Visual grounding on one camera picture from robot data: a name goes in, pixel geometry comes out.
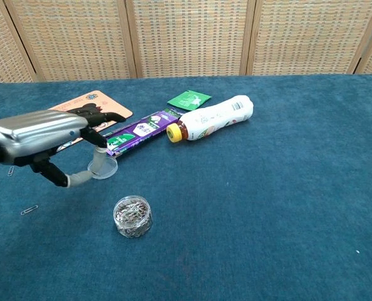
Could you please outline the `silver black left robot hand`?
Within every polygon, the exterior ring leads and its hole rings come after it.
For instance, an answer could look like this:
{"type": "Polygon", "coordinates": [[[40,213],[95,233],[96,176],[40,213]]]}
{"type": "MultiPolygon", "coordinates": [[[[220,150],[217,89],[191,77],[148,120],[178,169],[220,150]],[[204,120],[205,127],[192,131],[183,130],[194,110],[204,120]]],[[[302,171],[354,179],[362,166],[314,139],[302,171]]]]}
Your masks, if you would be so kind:
{"type": "Polygon", "coordinates": [[[98,112],[80,107],[69,111],[38,110],[0,119],[0,164],[30,166],[59,187],[74,187],[89,181],[101,170],[106,157],[107,141],[95,130],[103,122],[124,122],[116,112],[98,112]],[[82,138],[95,146],[91,167],[66,174],[50,158],[58,147],[82,138]]]}

